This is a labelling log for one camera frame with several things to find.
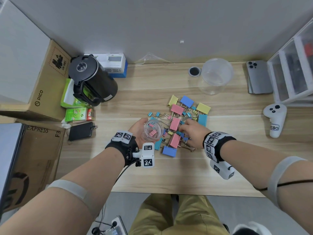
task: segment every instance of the human hand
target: human hand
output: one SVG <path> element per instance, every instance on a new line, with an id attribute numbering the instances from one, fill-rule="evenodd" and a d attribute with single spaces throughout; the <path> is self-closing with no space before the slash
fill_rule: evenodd
<path id="1" fill-rule="evenodd" d="M 143 133 L 143 126 L 145 123 L 148 122 L 148 118 L 141 118 L 140 120 L 138 120 L 136 123 L 133 124 L 133 126 L 131 126 L 131 128 L 128 130 L 129 132 L 131 132 L 133 134 L 133 136 L 136 137 L 136 143 L 139 147 L 139 149 L 142 149 L 142 145 L 146 142 L 142 139 L 142 133 Z"/>
<path id="2" fill-rule="evenodd" d="M 199 149 L 203 149 L 204 137 L 208 133 L 212 132 L 208 128 L 204 127 L 203 125 L 192 119 L 187 119 L 185 121 L 185 124 L 182 124 L 179 127 L 179 131 L 186 132 L 190 136 L 190 139 L 187 141 L 188 145 Z"/>

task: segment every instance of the person's right arm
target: person's right arm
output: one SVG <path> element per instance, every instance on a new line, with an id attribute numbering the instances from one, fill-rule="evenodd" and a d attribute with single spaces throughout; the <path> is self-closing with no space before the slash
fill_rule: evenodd
<path id="1" fill-rule="evenodd" d="M 189 134 L 187 143 L 203 149 L 204 137 L 211 131 L 194 120 L 188 119 L 179 130 Z M 267 187 L 276 165 L 288 156 L 263 147 L 232 140 L 220 151 L 223 160 L 231 164 L 256 188 Z M 279 183 L 313 179 L 313 162 L 298 161 L 285 171 Z M 277 189 L 281 209 L 297 221 L 308 233 L 313 234 L 313 183 L 281 186 Z"/>

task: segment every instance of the black wallet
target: black wallet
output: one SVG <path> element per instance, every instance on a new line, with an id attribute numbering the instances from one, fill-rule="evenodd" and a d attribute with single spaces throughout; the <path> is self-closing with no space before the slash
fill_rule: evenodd
<path id="1" fill-rule="evenodd" d="M 72 126 L 69 131 L 68 140 L 74 141 L 82 138 L 89 138 L 92 135 L 92 131 L 97 127 L 98 126 L 94 126 L 93 122 Z"/>

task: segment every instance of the small plastic container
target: small plastic container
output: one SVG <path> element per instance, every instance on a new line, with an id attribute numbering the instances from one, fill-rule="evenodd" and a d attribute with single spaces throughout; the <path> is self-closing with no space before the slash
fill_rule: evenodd
<path id="1" fill-rule="evenodd" d="M 156 133 L 152 136 L 151 132 L 156 130 Z M 163 134 L 163 126 L 161 122 L 155 119 L 149 120 L 143 126 L 142 138 L 146 142 L 159 141 Z"/>
<path id="2" fill-rule="evenodd" d="M 218 94 L 224 90 L 233 75 L 233 66 L 228 61 L 219 58 L 210 59 L 203 64 L 198 87 L 205 94 Z"/>

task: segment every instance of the person's left hand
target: person's left hand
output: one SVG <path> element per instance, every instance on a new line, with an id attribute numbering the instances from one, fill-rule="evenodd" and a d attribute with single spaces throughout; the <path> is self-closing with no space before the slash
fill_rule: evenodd
<path id="1" fill-rule="evenodd" d="M 136 123 L 134 123 L 133 126 L 131 126 L 131 128 L 128 130 L 129 132 L 133 134 L 133 136 L 136 137 L 136 143 L 139 149 L 142 149 L 142 145 L 146 142 L 142 138 L 142 133 L 144 130 L 143 125 L 147 122 L 148 122 L 148 118 L 141 118 Z"/>

